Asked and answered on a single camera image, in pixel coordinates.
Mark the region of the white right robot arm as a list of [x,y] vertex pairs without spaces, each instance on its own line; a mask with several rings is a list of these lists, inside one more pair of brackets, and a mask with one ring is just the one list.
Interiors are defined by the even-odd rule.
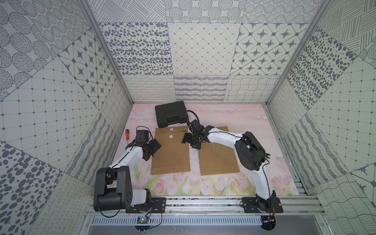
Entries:
[[220,130],[208,125],[204,127],[199,120],[187,122],[189,133],[183,137],[182,143],[188,143],[194,149],[200,150],[202,143],[220,144],[236,151],[240,163],[252,173],[256,186],[256,197],[260,202],[272,203],[276,198],[271,189],[264,166],[270,155],[266,153],[253,133],[236,134]]

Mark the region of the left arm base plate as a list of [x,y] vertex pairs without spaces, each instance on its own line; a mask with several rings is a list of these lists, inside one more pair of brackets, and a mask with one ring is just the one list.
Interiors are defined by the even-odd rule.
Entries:
[[151,197],[145,203],[131,206],[126,213],[164,213],[166,206],[165,197]]

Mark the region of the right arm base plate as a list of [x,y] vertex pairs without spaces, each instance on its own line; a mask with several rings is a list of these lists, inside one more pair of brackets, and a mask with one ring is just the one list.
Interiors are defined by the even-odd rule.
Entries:
[[243,197],[240,206],[245,213],[283,213],[281,201],[278,197],[265,200],[259,197]]

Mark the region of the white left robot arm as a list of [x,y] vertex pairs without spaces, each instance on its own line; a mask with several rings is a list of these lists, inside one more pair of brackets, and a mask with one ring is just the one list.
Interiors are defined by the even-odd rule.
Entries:
[[136,131],[136,138],[115,163],[96,173],[93,207],[96,212],[135,208],[141,212],[152,209],[149,189],[132,188],[130,171],[140,161],[148,161],[161,148],[148,128]]

